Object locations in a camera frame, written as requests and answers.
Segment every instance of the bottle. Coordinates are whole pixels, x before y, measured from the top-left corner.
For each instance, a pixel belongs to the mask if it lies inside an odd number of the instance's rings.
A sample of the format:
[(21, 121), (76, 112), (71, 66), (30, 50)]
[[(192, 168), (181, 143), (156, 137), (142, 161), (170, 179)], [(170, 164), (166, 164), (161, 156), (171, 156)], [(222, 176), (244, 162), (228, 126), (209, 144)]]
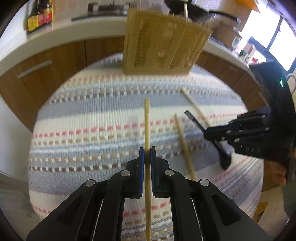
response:
[(39, 0), (35, 1), (35, 6), (28, 17), (28, 31), (34, 32), (43, 25), (43, 10), (40, 7)]
[(43, 18), (44, 24), (49, 24), (52, 22), (52, 5), (49, 0), (43, 0)]

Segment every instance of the silver handle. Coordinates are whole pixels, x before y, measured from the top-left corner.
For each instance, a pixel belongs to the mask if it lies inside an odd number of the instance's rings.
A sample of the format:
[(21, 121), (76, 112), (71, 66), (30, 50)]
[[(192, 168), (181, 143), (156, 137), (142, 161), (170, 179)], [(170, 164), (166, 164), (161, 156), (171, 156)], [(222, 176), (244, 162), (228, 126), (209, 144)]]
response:
[(293, 91), (291, 91), (291, 95), (292, 95), (292, 94), (294, 94), (294, 92), (295, 92), (295, 90), (296, 90), (296, 77), (295, 77), (293, 74), (287, 74), (287, 76), (286, 76), (286, 80), (287, 80), (287, 82), (288, 82), (288, 79), (289, 79), (290, 77), (293, 77), (293, 79), (294, 79), (294, 81), (295, 81), (294, 89), (293, 89)]
[(38, 69), (41, 69), (41, 68), (43, 68), (45, 66), (48, 66), (50, 64), (52, 64), (52, 61), (51, 60), (48, 60), (48, 61), (45, 61), (43, 63), (37, 64), (37, 65), (35, 65), (35, 66), (33, 66), (33, 67), (29, 68), (29, 69), (26, 69), (23, 73), (19, 74), (17, 76), (17, 78), (20, 79), (20, 78), (22, 78), (22, 77), (24, 77), (24, 76), (26, 76), (26, 75), (28, 75), (28, 74), (30, 74), (30, 73), (38, 70)]
[(231, 65), (230, 65), (230, 66), (228, 66), (228, 68), (229, 68), (230, 70), (234, 71), (234, 72), (237, 72), (237, 69), (236, 69), (236, 68), (234, 68), (234, 67), (232, 67)]

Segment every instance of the wooden cabinet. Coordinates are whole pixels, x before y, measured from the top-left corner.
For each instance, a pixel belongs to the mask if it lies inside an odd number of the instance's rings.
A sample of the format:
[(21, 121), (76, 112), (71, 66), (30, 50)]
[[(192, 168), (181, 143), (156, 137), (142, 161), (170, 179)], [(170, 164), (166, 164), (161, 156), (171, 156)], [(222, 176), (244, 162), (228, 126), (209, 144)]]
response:
[(124, 37), (111, 37), (86, 40), (86, 64), (90, 65), (112, 54), (122, 53), (123, 45)]
[(266, 105), (260, 87), (246, 71), (204, 51), (201, 52), (196, 64), (215, 75), (238, 93), (248, 110)]
[(86, 67), (84, 41), (37, 54), (0, 77), (0, 95), (33, 131), (39, 109), (62, 83)]

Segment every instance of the window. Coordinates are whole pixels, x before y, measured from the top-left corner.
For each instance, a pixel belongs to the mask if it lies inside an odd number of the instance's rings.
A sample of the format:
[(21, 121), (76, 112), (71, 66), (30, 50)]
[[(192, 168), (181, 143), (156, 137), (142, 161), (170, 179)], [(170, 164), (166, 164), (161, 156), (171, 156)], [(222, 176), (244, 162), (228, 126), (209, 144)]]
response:
[(271, 4), (260, 11), (251, 11), (242, 31), (244, 38), (249, 38), (249, 43), (255, 45), (261, 61), (277, 60), (287, 73), (293, 72), (296, 67), (296, 37)]

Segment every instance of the frying pan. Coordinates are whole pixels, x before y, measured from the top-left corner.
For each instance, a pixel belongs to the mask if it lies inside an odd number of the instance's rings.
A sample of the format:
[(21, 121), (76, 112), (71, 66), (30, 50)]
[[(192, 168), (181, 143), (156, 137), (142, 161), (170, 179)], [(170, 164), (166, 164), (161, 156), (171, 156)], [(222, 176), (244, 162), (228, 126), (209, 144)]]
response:
[[(164, 0), (167, 7), (170, 9), (170, 13), (174, 13), (176, 15), (180, 15), (184, 11), (184, 1), (181, 0)], [(192, 0), (188, 0), (187, 9), (188, 9), (188, 17), (192, 19), (194, 22), (198, 21), (206, 21), (211, 18), (215, 14), (219, 14), (225, 17), (228, 17), (234, 20), (237, 23), (240, 23), (241, 20), (231, 14), (227, 14), (224, 12), (217, 11), (206, 11), (200, 7), (191, 4)]]

